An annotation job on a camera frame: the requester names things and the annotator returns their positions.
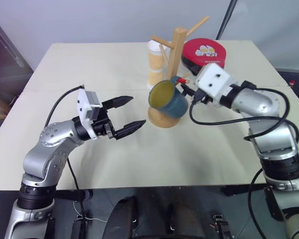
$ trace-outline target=beige tabletop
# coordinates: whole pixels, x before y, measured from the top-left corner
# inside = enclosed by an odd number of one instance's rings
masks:
[[[299,128],[298,98],[256,46],[251,41],[219,42],[227,51],[225,70],[240,83],[248,80],[287,94],[288,119]],[[148,67],[146,43],[53,44],[0,128],[0,190],[19,189],[24,156],[38,141],[54,102],[72,87],[84,84],[100,101],[133,96],[125,106],[109,110],[115,129],[148,119]],[[179,74],[185,72],[181,66]],[[67,96],[51,122],[77,116],[76,98],[77,93]],[[194,115],[201,121],[241,117],[204,104],[195,107]],[[199,126],[186,114],[173,128],[158,128],[148,120],[118,141],[87,141],[69,158],[81,188],[244,184],[261,167],[252,145],[242,139],[247,131],[246,122]],[[264,182],[263,177],[257,182]],[[66,166],[57,189],[74,188]]]

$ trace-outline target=white wall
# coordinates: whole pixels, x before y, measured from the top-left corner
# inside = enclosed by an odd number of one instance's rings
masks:
[[[252,40],[276,68],[299,70],[299,0],[238,0],[221,39]]]
[[[191,37],[215,39],[228,0],[0,0],[0,26],[35,69],[53,42],[171,39],[177,26],[211,18]]]

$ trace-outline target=paper cup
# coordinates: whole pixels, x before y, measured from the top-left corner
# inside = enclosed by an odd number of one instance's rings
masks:
[[[149,70],[149,79],[148,79],[148,84],[151,86],[156,85],[158,82],[164,80],[164,72],[163,69],[161,70]]]
[[[149,67],[153,70],[160,70],[163,68],[164,65],[164,58],[162,52],[159,48],[159,43],[156,41],[149,41],[148,42],[148,49],[149,49]]]

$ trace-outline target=wooden mug stand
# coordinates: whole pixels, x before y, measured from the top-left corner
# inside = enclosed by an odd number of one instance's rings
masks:
[[[160,50],[162,51],[164,60],[167,64],[167,74],[166,74],[167,80],[170,80],[173,76],[177,75],[178,66],[180,63],[180,59],[181,59],[183,46],[184,46],[186,37],[188,37],[190,34],[192,34],[197,28],[199,28],[208,19],[209,19],[208,16],[203,17],[190,30],[187,30],[184,27],[175,28],[174,32],[173,32],[173,39],[172,39],[171,43],[158,37],[158,36],[155,36],[155,35],[153,35],[151,37],[152,40],[157,41],[160,44],[165,45],[170,48],[170,56],[169,56],[169,59],[167,59],[167,56],[166,56],[163,46],[160,46]],[[149,120],[154,125],[156,125],[157,127],[161,127],[161,128],[173,127],[180,120],[180,119],[171,118],[152,107],[149,107],[149,109],[148,109],[148,117],[149,117]]]

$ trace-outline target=mug handle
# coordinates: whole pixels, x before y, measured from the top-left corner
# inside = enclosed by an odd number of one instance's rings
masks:
[[[173,76],[173,77],[170,79],[170,81],[175,85],[175,84],[177,83],[177,80],[178,80],[179,78],[181,78],[181,77],[179,77],[179,76]]]

